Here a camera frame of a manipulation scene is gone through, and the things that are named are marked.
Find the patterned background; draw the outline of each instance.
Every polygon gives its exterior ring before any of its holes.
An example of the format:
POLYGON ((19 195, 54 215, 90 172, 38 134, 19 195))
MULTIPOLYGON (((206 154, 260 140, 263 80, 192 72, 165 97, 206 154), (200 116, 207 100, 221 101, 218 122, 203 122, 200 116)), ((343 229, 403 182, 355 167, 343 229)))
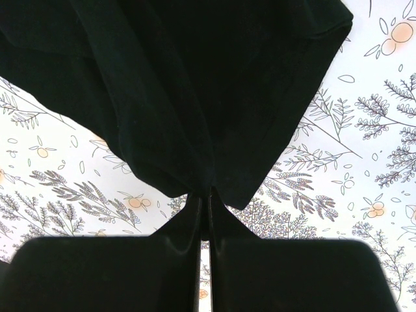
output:
MULTIPOLYGON (((354 26, 292 142, 234 211, 260 237, 358 239, 416 311, 416 8, 345 1, 354 26)), ((139 181, 90 131, 0 81, 0 257, 38 236, 148 235, 184 205, 139 181)), ((200 310, 210 311, 203 245, 200 310)))

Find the leaf illustration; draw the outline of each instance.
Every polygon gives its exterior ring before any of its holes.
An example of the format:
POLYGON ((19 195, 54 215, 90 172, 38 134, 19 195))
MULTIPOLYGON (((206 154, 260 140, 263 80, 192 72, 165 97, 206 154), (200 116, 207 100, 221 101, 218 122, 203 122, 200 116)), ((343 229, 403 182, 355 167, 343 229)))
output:
POLYGON ((102 140, 90 140, 91 143, 93 143, 93 145, 97 146, 98 148, 101 148, 102 150, 108 150, 108 146, 107 143, 105 141, 102 140))
POLYGON ((118 158, 115 155, 108 155, 103 157, 106 161, 112 162, 114 164, 122 164, 124 161, 122 161, 120 158, 118 158))
POLYGON ((367 57, 367 56, 369 56, 369 55, 372 55, 373 53, 375 53, 377 50, 378 50, 378 48, 380 47, 380 45, 378 44, 378 45, 376 45, 375 47, 372 47, 371 49, 369 49, 368 51, 367 51, 367 53, 365 53, 364 54, 364 56, 365 57, 367 57))
POLYGON ((378 200, 380 200, 383 197, 384 193, 381 193, 379 196, 377 196, 377 198, 375 199, 375 201, 377 202, 378 200))
POLYGON ((117 191, 118 193, 120 193, 120 194, 123 194, 124 196, 127 196, 128 198, 131 198, 132 196, 130 195, 130 194, 128 194, 128 193, 125 193, 125 192, 122 192, 122 191, 117 191))
POLYGON ((71 143, 72 143, 73 147, 75 147, 75 148, 78 147, 78 140, 77 140, 77 137, 75 135, 71 136, 71 143))
POLYGON ((367 204, 372 205, 372 202, 367 197, 363 197, 363 199, 367 202, 367 204))
POLYGON ((409 16, 413 8, 413 4, 414 4, 414 0, 410 0, 408 5, 406 5, 406 7, 403 10, 403 15, 402 15, 403 18, 407 18, 409 16))
POLYGON ((81 171, 82 174, 84 174, 85 172, 85 165, 84 165, 84 161, 81 161, 79 163, 79 170, 81 171))
POLYGON ((389 34, 389 27, 387 26, 387 23, 384 19, 380 18, 378 23, 380 24, 380 29, 384 34, 389 34))
POLYGON ((416 234, 416 226, 402 226, 402 229, 404 229, 407 232, 416 234))
POLYGON ((356 79, 351 75, 342 75, 338 77, 339 80, 344 81, 345 83, 354 83, 356 79))
POLYGON ((12 177, 10 174, 4 174, 5 178, 9 180, 11 183, 16 184, 14 181, 14 177, 12 177))
POLYGON ((406 216, 411 218, 416 211, 416 205, 407 205, 406 206, 406 216))

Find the black clothing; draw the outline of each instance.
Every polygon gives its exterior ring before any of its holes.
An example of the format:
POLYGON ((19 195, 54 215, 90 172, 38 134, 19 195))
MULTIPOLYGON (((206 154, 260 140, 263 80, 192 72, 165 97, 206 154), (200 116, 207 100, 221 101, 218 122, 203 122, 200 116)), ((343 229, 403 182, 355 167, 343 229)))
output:
POLYGON ((243 209, 352 25, 340 0, 2 0, 0 76, 169 197, 243 209))

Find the orange fruit illustration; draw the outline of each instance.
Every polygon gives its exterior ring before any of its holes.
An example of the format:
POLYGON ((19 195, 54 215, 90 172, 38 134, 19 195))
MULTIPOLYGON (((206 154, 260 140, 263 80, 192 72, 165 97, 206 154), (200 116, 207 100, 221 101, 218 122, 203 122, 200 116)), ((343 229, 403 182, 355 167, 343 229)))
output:
POLYGON ((375 210, 372 210, 372 211, 369 211, 367 215, 369 216, 369 218, 375 218, 377 216, 377 212, 375 210))
POLYGON ((383 44, 382 44, 382 53, 384 55, 390 55, 394 51, 396 51, 396 42, 394 42, 390 38, 387 39, 385 42, 383 42, 383 44))
POLYGON ((346 189, 351 189, 355 185, 354 181, 348 180, 344 182, 344 186, 346 189))
POLYGON ((150 206, 151 205, 151 202, 149 200, 147 200, 147 199, 144 199, 144 200, 142 200, 142 205, 143 206, 150 206))
POLYGON ((413 36, 413 28, 409 23, 399 23, 391 32, 391 38, 395 42, 406 42, 413 36))
POLYGON ((129 205, 133 208, 139 208, 142 205, 142 202, 138 198, 130 198, 129 205))
POLYGON ((46 158, 49 154, 46 149, 38 148, 38 155, 41 156, 41 158, 46 158))
POLYGON ((96 237, 105 237, 106 234, 104 233, 105 229, 101 229, 98 232, 89 232, 89 234, 94 234, 96 237))
POLYGON ((208 296, 208 292, 205 289, 200 289, 200 299, 208 296))
POLYGON ((384 203, 380 202, 380 201, 376 201, 372 207, 376 210, 382 210, 384 208, 384 203))

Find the black fabric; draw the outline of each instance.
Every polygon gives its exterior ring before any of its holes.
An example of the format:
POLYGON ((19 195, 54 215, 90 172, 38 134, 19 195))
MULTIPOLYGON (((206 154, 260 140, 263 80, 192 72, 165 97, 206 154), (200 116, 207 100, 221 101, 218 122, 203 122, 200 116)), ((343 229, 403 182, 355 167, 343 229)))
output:
POLYGON ((169 197, 243 209, 345 36, 340 0, 2 0, 0 76, 169 197))

